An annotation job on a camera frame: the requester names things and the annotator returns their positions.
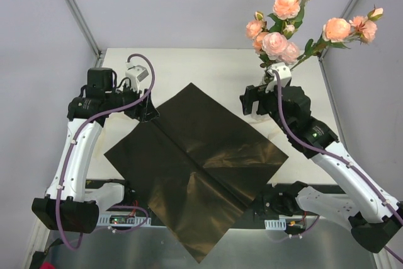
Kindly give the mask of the cream ribbon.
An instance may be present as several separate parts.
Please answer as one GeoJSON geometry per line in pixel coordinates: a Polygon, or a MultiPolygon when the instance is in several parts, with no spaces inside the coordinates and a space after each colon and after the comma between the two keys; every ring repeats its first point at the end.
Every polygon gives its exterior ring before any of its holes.
{"type": "Polygon", "coordinates": [[[279,126],[271,118],[249,122],[249,125],[254,127],[260,134],[264,135],[268,140],[273,140],[276,136],[281,135],[283,133],[281,131],[281,128],[279,128],[279,126]]]}

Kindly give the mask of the artificial rose stem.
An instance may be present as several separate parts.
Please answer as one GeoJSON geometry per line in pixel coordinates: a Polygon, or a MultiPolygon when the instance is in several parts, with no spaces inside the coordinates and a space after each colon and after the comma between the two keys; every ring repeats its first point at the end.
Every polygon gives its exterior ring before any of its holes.
{"type": "Polygon", "coordinates": [[[274,25],[269,32],[277,31],[287,39],[300,28],[305,16],[305,6],[310,0],[275,0],[272,13],[268,15],[274,25]]]}
{"type": "Polygon", "coordinates": [[[260,11],[254,13],[254,19],[246,25],[246,37],[252,41],[255,53],[258,55],[262,63],[261,67],[268,67],[270,59],[263,50],[263,38],[268,34],[267,22],[264,14],[260,11]]]}
{"type": "Polygon", "coordinates": [[[261,40],[261,49],[269,60],[282,62],[288,66],[296,64],[300,56],[299,47],[279,32],[267,33],[261,40]]]}
{"type": "Polygon", "coordinates": [[[378,30],[377,21],[382,17],[383,8],[375,6],[367,15],[355,16],[349,21],[344,18],[331,18],[322,27],[320,37],[316,41],[310,39],[305,44],[304,52],[290,70],[294,70],[312,56],[321,56],[323,51],[329,48],[349,49],[349,43],[372,43],[378,30]]]}

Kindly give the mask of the black wrapping paper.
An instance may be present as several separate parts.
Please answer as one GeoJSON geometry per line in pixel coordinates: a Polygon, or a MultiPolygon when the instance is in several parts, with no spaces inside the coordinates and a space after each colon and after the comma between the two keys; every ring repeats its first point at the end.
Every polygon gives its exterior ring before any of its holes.
{"type": "Polygon", "coordinates": [[[288,157],[194,84],[158,112],[105,156],[201,262],[288,157]]]}

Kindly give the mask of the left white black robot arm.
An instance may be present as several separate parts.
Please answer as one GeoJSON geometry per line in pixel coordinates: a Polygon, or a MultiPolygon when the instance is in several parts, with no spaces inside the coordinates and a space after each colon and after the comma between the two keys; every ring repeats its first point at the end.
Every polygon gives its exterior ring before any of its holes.
{"type": "Polygon", "coordinates": [[[108,181],[87,193],[86,177],[96,141],[111,113],[123,112],[139,122],[158,117],[148,89],[140,89],[148,75],[145,67],[131,64],[120,82],[113,69],[88,70],[86,85],[68,106],[67,136],[55,176],[45,196],[35,198],[31,206],[46,228],[89,234],[99,215],[112,206],[120,212],[132,207],[133,196],[123,182],[108,181]]]}

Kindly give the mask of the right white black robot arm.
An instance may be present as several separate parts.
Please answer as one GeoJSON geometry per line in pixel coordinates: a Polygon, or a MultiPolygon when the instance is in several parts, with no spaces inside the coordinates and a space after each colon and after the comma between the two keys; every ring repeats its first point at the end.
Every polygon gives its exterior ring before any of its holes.
{"type": "Polygon", "coordinates": [[[347,194],[342,202],[300,181],[283,199],[290,215],[313,212],[347,229],[371,253],[379,253],[402,228],[402,202],[377,185],[352,158],[338,136],[311,114],[311,100],[300,86],[248,86],[240,97],[245,115],[269,115],[289,143],[322,168],[347,194]]]}

